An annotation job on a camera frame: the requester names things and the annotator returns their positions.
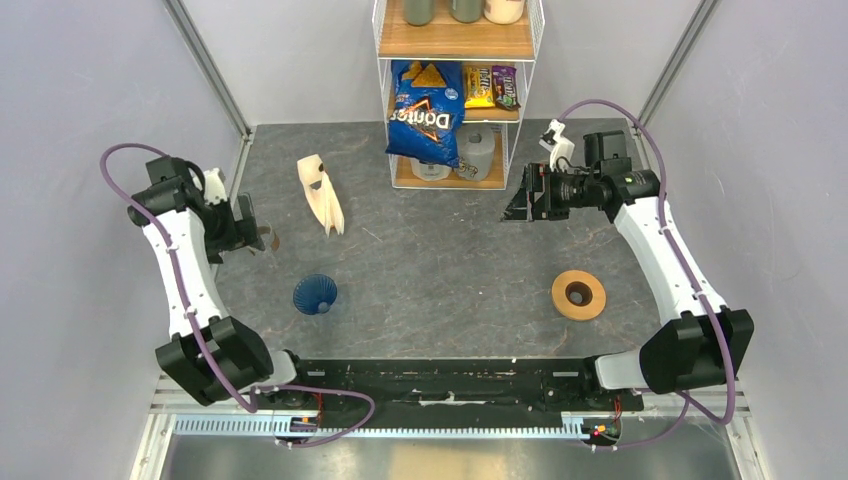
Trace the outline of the blue plastic coffee dripper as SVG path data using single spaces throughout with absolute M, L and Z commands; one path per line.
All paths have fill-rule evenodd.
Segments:
M 311 274 L 301 279 L 294 288 L 294 307 L 305 315 L 327 313 L 338 295 L 336 282 L 324 274 Z

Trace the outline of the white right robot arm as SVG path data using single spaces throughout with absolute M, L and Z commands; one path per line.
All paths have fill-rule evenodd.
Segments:
M 754 332 L 750 314 L 728 307 L 699 269 L 660 194 L 652 170 L 636 170 L 622 131 L 587 134 L 585 163 L 570 163 L 574 143 L 552 121 L 540 144 L 549 153 L 523 169 L 505 221 L 558 221 L 596 208 L 626 240 L 648 281 L 661 327 L 640 348 L 591 358 L 577 382 L 579 400 L 601 409 L 618 390 L 667 394 L 727 384 L 738 373 Z

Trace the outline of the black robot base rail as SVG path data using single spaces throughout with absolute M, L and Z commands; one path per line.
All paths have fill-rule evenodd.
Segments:
M 570 434 L 566 417 L 640 412 L 628 390 L 604 390 L 588 359 L 299 359 L 289 385 L 257 386 L 264 410 L 314 410 L 326 432 Z

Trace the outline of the wooden ring dripper stand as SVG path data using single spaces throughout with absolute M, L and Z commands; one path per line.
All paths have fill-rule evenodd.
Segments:
M 552 284 L 551 296 L 560 314 L 579 322 L 598 317 L 607 303 L 607 293 L 602 283 L 592 274 L 581 270 L 559 274 Z

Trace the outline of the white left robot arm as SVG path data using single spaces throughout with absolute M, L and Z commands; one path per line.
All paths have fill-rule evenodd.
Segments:
M 151 184 L 132 195 L 128 215 L 154 251 L 168 299 L 169 339 L 155 351 L 162 371 L 203 406 L 272 379 L 288 407 L 307 405 L 314 383 L 297 371 L 295 355 L 273 357 L 216 288 L 212 268 L 223 253 L 265 248 L 268 230 L 258 225 L 251 197 L 229 199 L 220 170 L 181 158 L 162 155 L 146 169 Z

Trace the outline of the cream paper coffee filters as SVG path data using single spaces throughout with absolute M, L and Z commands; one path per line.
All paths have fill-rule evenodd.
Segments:
M 344 214 L 321 157 L 317 154 L 304 157 L 297 161 L 296 166 L 307 203 L 324 228 L 325 235 L 329 236 L 332 230 L 335 230 L 338 235 L 343 235 Z

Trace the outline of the glass carafe with wooden band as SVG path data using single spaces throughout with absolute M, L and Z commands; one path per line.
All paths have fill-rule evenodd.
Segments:
M 280 238 L 271 225 L 259 226 L 257 228 L 257 236 L 262 236 L 264 239 L 266 246 L 265 251 L 277 252 L 279 250 L 281 245 Z

